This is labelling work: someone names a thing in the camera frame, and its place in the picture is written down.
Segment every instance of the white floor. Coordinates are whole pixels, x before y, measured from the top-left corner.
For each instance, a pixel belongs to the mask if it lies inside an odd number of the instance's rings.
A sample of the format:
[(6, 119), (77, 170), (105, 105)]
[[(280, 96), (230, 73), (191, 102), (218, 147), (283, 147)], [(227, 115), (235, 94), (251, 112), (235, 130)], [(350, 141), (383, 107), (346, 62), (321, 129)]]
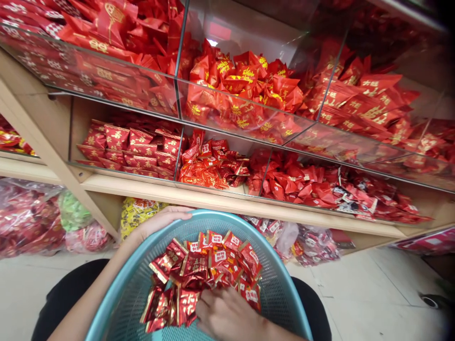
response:
[[(66, 273), (90, 260), (109, 257), (57, 254), (0, 260), (0, 339), (30, 340), (48, 291)], [(437, 278), (417, 256), (376, 249), (304, 269), (288, 265), (321, 297), (334, 341), (440, 341), (445, 319), (418, 292), (440, 293)]]

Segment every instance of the person's hand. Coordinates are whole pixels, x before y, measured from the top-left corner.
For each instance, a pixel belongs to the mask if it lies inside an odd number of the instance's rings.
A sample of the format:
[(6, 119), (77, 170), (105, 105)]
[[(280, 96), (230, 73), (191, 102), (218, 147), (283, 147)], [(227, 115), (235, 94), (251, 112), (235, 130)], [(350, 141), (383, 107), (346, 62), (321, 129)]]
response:
[(204, 290), (196, 304), (198, 328), (219, 341), (264, 340), (267, 322), (233, 288)]
[(139, 241), (143, 242), (149, 235), (161, 230), (162, 228), (172, 223), (174, 220), (190, 219), (192, 217), (192, 214), (188, 212), (193, 210), (194, 208), (189, 207), (167, 206), (150, 219), (144, 221), (133, 232), (136, 233)]

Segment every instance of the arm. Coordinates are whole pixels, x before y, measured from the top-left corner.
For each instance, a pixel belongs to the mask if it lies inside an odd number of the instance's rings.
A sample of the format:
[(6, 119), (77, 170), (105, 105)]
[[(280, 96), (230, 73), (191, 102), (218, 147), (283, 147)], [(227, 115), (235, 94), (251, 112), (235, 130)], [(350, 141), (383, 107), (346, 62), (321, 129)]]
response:
[(199, 329), (219, 341), (306, 341), (259, 315), (231, 287), (204, 290), (196, 314)]
[(60, 322), (48, 341), (84, 340), (98, 307), (128, 258), (152, 233), (161, 230), (176, 219), (190, 219), (191, 214), (187, 212), (192, 210), (187, 207), (168, 206), (138, 226), (122, 243), (90, 288)]

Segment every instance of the black pants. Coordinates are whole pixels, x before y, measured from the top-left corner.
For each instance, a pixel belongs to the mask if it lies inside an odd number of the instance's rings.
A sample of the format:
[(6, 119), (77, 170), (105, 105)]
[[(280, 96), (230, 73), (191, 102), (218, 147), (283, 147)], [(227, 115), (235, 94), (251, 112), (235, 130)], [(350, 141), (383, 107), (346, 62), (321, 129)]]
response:
[[(94, 260), (74, 269), (47, 294), (33, 331), (32, 341), (46, 341), (73, 305), (82, 297), (109, 260)], [(292, 278), (307, 313), (314, 341), (331, 341), (332, 333), (324, 306), (318, 295), (306, 283)]]

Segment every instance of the blue plastic basket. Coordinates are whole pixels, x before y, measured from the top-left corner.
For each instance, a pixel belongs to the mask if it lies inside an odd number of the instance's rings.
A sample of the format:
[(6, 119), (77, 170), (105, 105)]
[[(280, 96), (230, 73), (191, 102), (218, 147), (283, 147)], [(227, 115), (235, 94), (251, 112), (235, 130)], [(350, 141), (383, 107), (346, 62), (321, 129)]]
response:
[(93, 319), (86, 340), (212, 340), (198, 330), (166, 327), (152, 334), (139, 322), (150, 289), (151, 260), (164, 252), (172, 238), (196, 241), (208, 229), (220, 234), (231, 230), (240, 240), (249, 240), (263, 266), (261, 286), (262, 315), (288, 331), (312, 340), (308, 320), (299, 295), (282, 261), (250, 224), (236, 215), (210, 210), (192, 211), (190, 220), (177, 220), (148, 237), (123, 266)]

